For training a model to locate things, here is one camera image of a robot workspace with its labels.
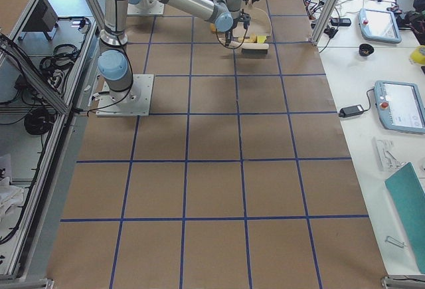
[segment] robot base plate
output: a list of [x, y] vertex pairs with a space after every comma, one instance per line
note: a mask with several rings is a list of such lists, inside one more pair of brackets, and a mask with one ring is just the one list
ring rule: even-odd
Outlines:
[[[133, 87], [140, 89], [140, 96], [133, 102], [116, 104], [104, 108], [110, 104], [115, 103], [109, 95], [101, 96], [98, 107], [101, 110], [97, 110], [97, 116], [148, 116], [149, 109], [151, 106], [151, 96], [153, 88], [153, 74], [134, 74], [133, 75]], [[109, 86], [104, 83], [102, 91], [109, 91]]]
[[156, 2], [153, 7], [140, 9], [135, 5], [128, 4], [127, 15], [129, 17], [149, 17], [153, 15], [163, 15], [164, 14], [164, 4]]

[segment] black power brick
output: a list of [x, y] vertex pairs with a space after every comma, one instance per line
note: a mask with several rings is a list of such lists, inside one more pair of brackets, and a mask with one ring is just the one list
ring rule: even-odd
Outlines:
[[29, 87], [29, 84], [28, 84], [27, 80], [24, 78], [24, 76], [22, 74], [20, 74], [15, 81], [14, 88], [18, 91], [22, 91], [22, 90], [24, 90], [28, 87]]
[[338, 116], [340, 118], [350, 118], [363, 113], [365, 113], [365, 109], [361, 105], [353, 105], [340, 109]]
[[330, 27], [329, 25], [326, 27], [326, 29], [324, 30], [324, 33], [326, 35], [329, 35], [329, 38], [332, 39], [338, 32], [338, 29], [334, 28], [334, 27]]

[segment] floor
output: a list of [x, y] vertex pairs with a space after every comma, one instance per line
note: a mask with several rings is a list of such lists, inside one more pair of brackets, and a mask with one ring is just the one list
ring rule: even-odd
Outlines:
[[261, 0], [266, 56], [170, 7], [129, 18], [151, 115], [90, 116], [56, 288], [380, 288], [385, 270], [301, 0]]

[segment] electrical wire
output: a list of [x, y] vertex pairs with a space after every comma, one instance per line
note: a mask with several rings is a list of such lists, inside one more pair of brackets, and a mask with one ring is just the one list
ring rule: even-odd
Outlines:
[[[336, 10], [336, 12], [338, 14], [338, 19], [339, 20], [338, 20], [338, 25], [337, 25], [337, 27], [335, 29], [335, 32], [334, 32], [334, 35], [333, 36], [335, 36], [335, 34], [338, 32], [339, 24], [341, 23], [341, 15], [339, 14], [339, 11], [338, 11], [337, 8], [335, 8], [335, 10]], [[330, 37], [329, 36], [329, 40], [326, 42], [326, 45], [319, 51], [319, 53], [322, 53], [327, 48], [327, 46], [329, 45], [329, 42], [331, 42], [331, 39], [333, 39], [333, 37]]]
[[371, 104], [371, 98], [369, 98], [369, 92], [373, 91], [374, 89], [375, 88], [370, 88], [369, 90], [366, 91], [366, 96], [367, 96], [367, 101], [369, 102], [369, 107], [364, 112], [369, 111], [371, 109], [372, 104]]
[[39, 69], [44, 74], [44, 76], [47, 77], [49, 85], [56, 89], [61, 97], [66, 94], [68, 77], [70, 76], [72, 67], [74, 66], [84, 47], [87, 34], [91, 29], [92, 23], [87, 17], [61, 17], [58, 19], [77, 19], [80, 20], [80, 27], [78, 28], [79, 31], [86, 27], [86, 31], [83, 32], [84, 36], [80, 48], [77, 48], [75, 45], [70, 43], [58, 45], [53, 49], [53, 54], [51, 56], [44, 57], [39, 64]]
[[410, 277], [407, 277], [407, 276], [405, 276], [405, 278], [402, 278], [402, 279], [396, 279], [396, 278], [390, 278], [391, 280], [397, 280], [397, 281], [407, 281], [407, 280], [410, 280], [410, 281], [416, 281], [416, 282], [425, 282], [425, 280], [422, 280], [422, 279], [416, 279], [416, 278], [410, 278]]
[[46, 139], [44, 145], [43, 145], [43, 137], [41, 136], [41, 146], [42, 146], [42, 148], [41, 148], [41, 152], [40, 152], [40, 157], [39, 157], [39, 160], [37, 161], [37, 166], [35, 168], [35, 173], [34, 173], [33, 179], [31, 180], [31, 184], [28, 187], [26, 187], [28, 189], [28, 193], [27, 193], [27, 196], [25, 197], [25, 201], [24, 201], [22, 206], [19, 206], [21, 208], [21, 212], [19, 214], [18, 221], [17, 221], [17, 223], [15, 224], [14, 227], [10, 228], [11, 231], [6, 236], [0, 238], [0, 245], [5, 244], [6, 242], [10, 241], [13, 238], [13, 236], [15, 236], [16, 232], [19, 230], [19, 227], [21, 226], [21, 223], [22, 223], [22, 220], [23, 220], [23, 217], [24, 217], [24, 213], [25, 213], [25, 209], [27, 208], [27, 206], [29, 204], [30, 195], [31, 195], [33, 188], [34, 188], [34, 186], [37, 182], [37, 179], [39, 177], [39, 173], [40, 173], [40, 169], [41, 169], [41, 163], [42, 163], [42, 160], [44, 159], [44, 155], [46, 153], [46, 146], [47, 146], [47, 143], [48, 143], [51, 135], [52, 135], [52, 130], [50, 129], [48, 134], [47, 134], [47, 139]]
[[0, 126], [8, 126], [8, 125], [19, 123], [20, 121], [22, 121], [24, 118], [27, 117], [28, 113], [30, 113], [34, 109], [34, 106], [35, 106], [35, 101], [34, 101], [34, 104], [31, 106], [31, 109], [27, 113], [25, 113], [25, 115], [22, 118], [19, 118], [18, 120], [10, 122], [10, 123], [0, 123]]
[[0, 105], [9, 105], [10, 103], [13, 103], [14, 101], [16, 101], [19, 98], [20, 93], [21, 93], [21, 91], [17, 90], [15, 96], [12, 99], [10, 99], [8, 101], [0, 102]]
[[[115, 1], [115, 29], [117, 29], [116, 25], [117, 25], [117, 22], [118, 22], [118, 3], [117, 3], [117, 0], [114, 0], [114, 1]], [[126, 48], [121, 43], [121, 40], [120, 40], [119, 35], [116, 34], [115, 37], [117, 38], [118, 44], [120, 45], [120, 48], [122, 49], [122, 53], [124, 54], [124, 56], [127, 59], [127, 62], [128, 62], [128, 65], [129, 65], [129, 69], [130, 69], [130, 73], [131, 73], [131, 75], [133, 75], [133, 67], [131, 66], [131, 62], [130, 62], [130, 59], [129, 59], [128, 55], [127, 55]], [[102, 106], [101, 108], [91, 108], [89, 110], [81, 110], [81, 109], [73, 108], [72, 110], [74, 112], [78, 113], [78, 114], [79, 113], [86, 113], [86, 116], [88, 117], [90, 115], [90, 113], [94, 113], [94, 111], [103, 110], [104, 108], [110, 108], [111, 106], [114, 106], [114, 105], [119, 104], [120, 102], [124, 101], [128, 97], [128, 94], [130, 92], [131, 92], [131, 86], [128, 88], [128, 91], [126, 92], [126, 94], [124, 95], [123, 98], [121, 98], [120, 100], [118, 100], [118, 101], [116, 101], [116, 102], [114, 102], [112, 104], [109, 104], [109, 105], [106, 105], [106, 106]]]
[[226, 45], [224, 45], [224, 44], [221, 43], [220, 38], [218, 37], [217, 30], [215, 31], [215, 37], [217, 38], [218, 43], [220, 43], [224, 48], [228, 48], [230, 50], [236, 50], [236, 49], [240, 48], [244, 44], [245, 37], [246, 37], [247, 32], [248, 32], [248, 28], [245, 29], [245, 34], [244, 34], [244, 37], [242, 39], [242, 42], [237, 47], [234, 47], [234, 48], [228, 47], [228, 46], [226, 46]]

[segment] blue tape line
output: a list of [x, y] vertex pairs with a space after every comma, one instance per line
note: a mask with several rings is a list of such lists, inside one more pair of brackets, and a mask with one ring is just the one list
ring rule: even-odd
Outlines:
[[253, 217], [127, 217], [127, 218], [67, 218], [61, 223], [93, 223], [104, 221], [144, 222], [144, 221], [286, 221], [296, 219], [363, 219], [369, 218], [367, 214], [356, 215], [298, 215], [298, 216], [253, 216]]
[[[268, 4], [268, 0], [266, 0], [266, 4], [267, 4], [268, 12], [270, 14], [270, 7], [269, 7], [269, 4]], [[276, 45], [276, 40], [275, 40], [274, 35], [273, 35], [273, 41], [275, 42], [274, 47], [275, 47], [275, 51], [276, 51], [276, 58], [277, 58], [277, 61], [278, 61], [279, 72], [282, 75], [282, 67], [280, 65], [279, 52], [278, 52], [278, 47]], [[281, 82], [281, 85], [282, 85], [282, 90], [284, 92], [284, 102], [285, 102], [286, 110], [290, 111], [289, 104], [288, 104], [288, 96], [286, 95], [284, 79], [282, 77], [280, 77], [280, 82]], [[295, 141], [295, 136], [294, 136], [294, 129], [292, 128], [292, 121], [291, 121], [291, 115], [290, 114], [288, 114], [288, 123], [289, 123], [289, 127], [290, 127], [292, 145], [294, 147], [294, 155], [295, 155], [295, 158], [296, 158], [296, 166], [297, 166], [297, 172], [298, 172], [298, 178], [299, 178], [299, 186], [301, 188], [301, 195], [302, 195], [302, 199], [303, 199], [304, 211], [305, 211], [305, 215], [307, 217], [306, 221], [307, 221], [307, 227], [308, 227], [308, 233], [309, 233], [309, 239], [310, 239], [310, 245], [311, 245], [311, 252], [313, 254], [314, 266], [315, 266], [315, 270], [316, 270], [317, 282], [319, 284], [319, 289], [323, 289], [323, 286], [322, 286], [322, 283], [321, 283], [321, 275], [320, 275], [320, 270], [319, 270], [319, 264], [318, 264], [318, 261], [317, 261], [317, 255], [316, 255], [316, 251], [315, 251], [313, 233], [311, 231], [311, 224], [310, 224], [310, 220], [309, 220], [307, 200], [306, 200], [306, 197], [305, 197], [303, 180], [302, 180], [302, 176], [301, 176], [301, 169], [299, 168], [298, 153], [297, 153], [296, 141]]]

